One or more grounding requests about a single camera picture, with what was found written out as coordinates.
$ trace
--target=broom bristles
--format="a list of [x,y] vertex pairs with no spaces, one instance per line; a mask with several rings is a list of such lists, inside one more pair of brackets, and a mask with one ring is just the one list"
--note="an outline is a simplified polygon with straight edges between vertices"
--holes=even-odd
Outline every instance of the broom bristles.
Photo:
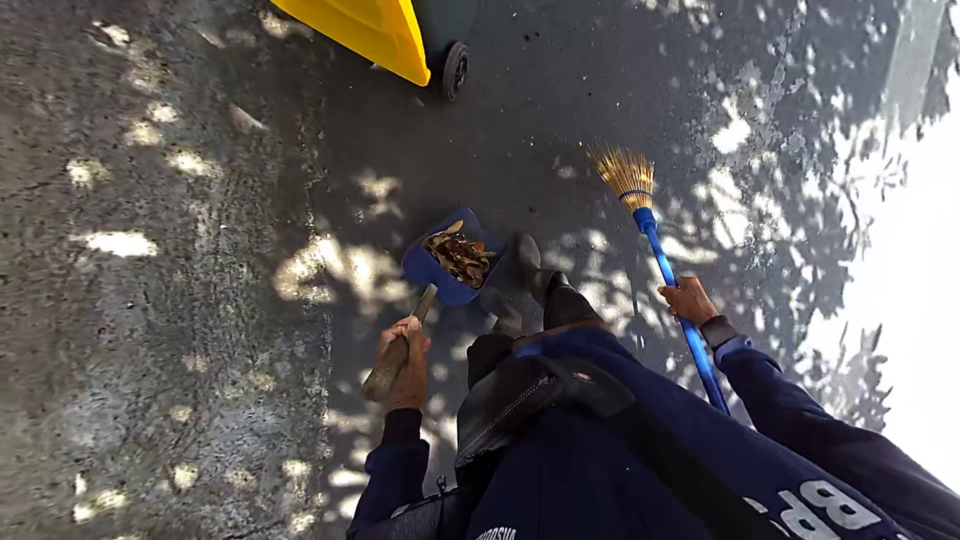
[[606,145],[590,148],[587,155],[628,209],[653,207],[654,165],[646,156]]

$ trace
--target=broom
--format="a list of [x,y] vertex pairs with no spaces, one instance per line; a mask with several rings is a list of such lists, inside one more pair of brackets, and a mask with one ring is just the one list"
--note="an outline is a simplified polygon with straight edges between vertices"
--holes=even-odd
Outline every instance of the broom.
[[[593,161],[597,172],[600,173],[604,181],[620,196],[620,202],[634,212],[634,221],[640,228],[640,232],[644,233],[650,240],[650,248],[657,257],[657,264],[660,266],[660,272],[663,274],[663,280],[667,286],[677,286],[670,261],[667,260],[666,254],[660,246],[660,239],[657,238],[657,220],[651,210],[654,188],[653,164],[642,154],[609,146],[589,149],[588,157]],[[707,350],[704,349],[704,342],[700,338],[697,327],[683,317],[678,316],[678,318],[680,319],[680,326],[684,328],[686,344],[690,347],[693,360],[697,363],[697,372],[700,374],[700,380],[704,383],[704,389],[707,390],[707,398],[710,404],[730,414],[727,401],[724,400],[723,392],[720,391],[720,383],[717,382],[717,378],[713,374],[713,366],[710,364]]]

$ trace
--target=hand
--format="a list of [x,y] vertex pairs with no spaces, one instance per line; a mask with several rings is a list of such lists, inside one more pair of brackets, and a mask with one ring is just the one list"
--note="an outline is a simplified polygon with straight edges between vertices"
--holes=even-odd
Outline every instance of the hand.
[[677,278],[677,284],[679,287],[657,289],[670,305],[671,315],[680,315],[698,327],[719,315],[696,276],[681,276]]
[[420,320],[410,315],[382,331],[380,345],[376,349],[376,361],[380,361],[387,346],[400,336],[406,337],[410,344],[410,353],[407,363],[396,374],[396,382],[385,404],[389,410],[419,409],[426,402],[426,357],[423,354],[430,350],[430,338],[423,335]]

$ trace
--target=sleeve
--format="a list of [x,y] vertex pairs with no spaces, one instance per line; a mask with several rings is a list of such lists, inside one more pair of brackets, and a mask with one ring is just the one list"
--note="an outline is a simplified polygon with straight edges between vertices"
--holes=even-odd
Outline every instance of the sleeve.
[[401,506],[423,499],[430,445],[420,439],[420,411],[392,410],[383,426],[383,440],[368,456],[370,482],[364,489],[348,537],[357,529],[389,519]]
[[960,539],[960,497],[886,437],[827,414],[746,335],[708,344],[757,431],[843,480],[923,538]]

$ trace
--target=dark pants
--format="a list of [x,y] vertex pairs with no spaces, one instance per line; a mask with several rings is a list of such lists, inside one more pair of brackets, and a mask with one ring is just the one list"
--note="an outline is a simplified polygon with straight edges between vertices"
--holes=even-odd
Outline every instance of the dark pants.
[[[584,321],[603,322],[590,302],[570,285],[551,283],[543,306],[543,329],[550,330]],[[514,339],[505,333],[477,337],[467,349],[467,387],[486,377],[500,360],[510,356]]]

